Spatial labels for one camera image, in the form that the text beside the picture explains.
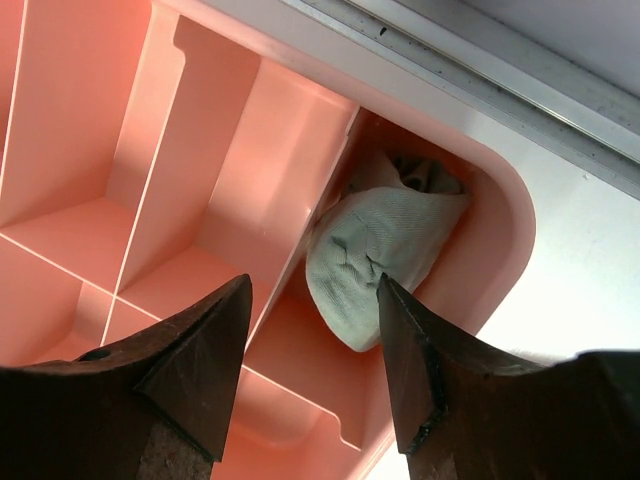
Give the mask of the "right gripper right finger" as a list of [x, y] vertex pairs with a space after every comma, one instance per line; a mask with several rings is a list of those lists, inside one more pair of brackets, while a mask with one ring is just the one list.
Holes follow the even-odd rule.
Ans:
[[413, 479], [635, 479], [639, 354], [544, 366], [438, 316], [390, 277], [377, 298], [398, 451]]

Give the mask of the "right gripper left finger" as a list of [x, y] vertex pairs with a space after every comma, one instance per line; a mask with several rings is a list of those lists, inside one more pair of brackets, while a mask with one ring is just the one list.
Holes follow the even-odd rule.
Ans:
[[5, 479], [207, 479], [222, 459], [253, 289], [240, 275], [72, 361], [1, 371]]

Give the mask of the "grey ankle sock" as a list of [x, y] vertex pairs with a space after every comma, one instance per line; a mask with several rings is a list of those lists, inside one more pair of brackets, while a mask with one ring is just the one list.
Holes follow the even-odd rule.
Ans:
[[365, 352], [379, 342], [382, 276], [415, 290], [469, 202], [464, 183], [437, 160], [365, 158], [319, 219], [305, 263], [311, 298], [343, 344]]

